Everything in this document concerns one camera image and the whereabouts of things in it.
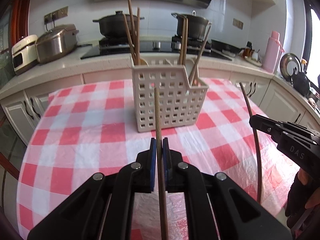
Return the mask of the right hand dark glove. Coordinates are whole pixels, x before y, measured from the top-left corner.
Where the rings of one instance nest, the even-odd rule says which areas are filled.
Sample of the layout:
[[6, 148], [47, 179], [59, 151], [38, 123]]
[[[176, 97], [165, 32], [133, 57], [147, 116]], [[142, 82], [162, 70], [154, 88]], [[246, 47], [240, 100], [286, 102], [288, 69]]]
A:
[[287, 195], [286, 225], [294, 239], [319, 236], [319, 180], [300, 169]]

